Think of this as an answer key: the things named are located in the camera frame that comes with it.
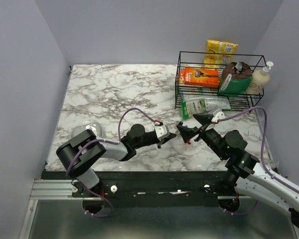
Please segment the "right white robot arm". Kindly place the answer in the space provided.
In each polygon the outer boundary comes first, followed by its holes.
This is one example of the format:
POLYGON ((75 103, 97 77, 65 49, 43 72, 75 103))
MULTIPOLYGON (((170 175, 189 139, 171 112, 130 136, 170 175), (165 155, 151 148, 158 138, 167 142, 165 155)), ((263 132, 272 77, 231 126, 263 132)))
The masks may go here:
POLYGON ((203 140, 206 145, 226 163, 226 174, 219 183, 225 195, 233 192, 264 202, 285 212, 292 224, 299 228, 299 185, 268 168, 263 158, 257 158, 245 150, 247 142, 237 130, 221 136, 212 125, 226 121, 222 111, 195 114, 201 127, 185 127, 182 122, 177 129, 185 143, 191 139, 203 140))

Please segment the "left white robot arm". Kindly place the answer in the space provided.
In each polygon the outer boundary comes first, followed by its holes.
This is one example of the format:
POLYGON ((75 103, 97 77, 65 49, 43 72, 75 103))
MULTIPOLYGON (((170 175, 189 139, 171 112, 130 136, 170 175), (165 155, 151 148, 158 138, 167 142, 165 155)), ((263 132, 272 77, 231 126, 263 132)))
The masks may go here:
POLYGON ((154 130, 149 132, 143 125, 135 124, 119 143, 98 138, 92 130, 86 129, 61 145, 56 155, 67 170, 67 175, 83 184, 84 192, 94 197, 101 189, 101 179, 92 169, 98 159, 128 161, 136 155, 137 149, 151 145, 161 148, 175 137, 176 134, 161 122, 156 122, 154 130))

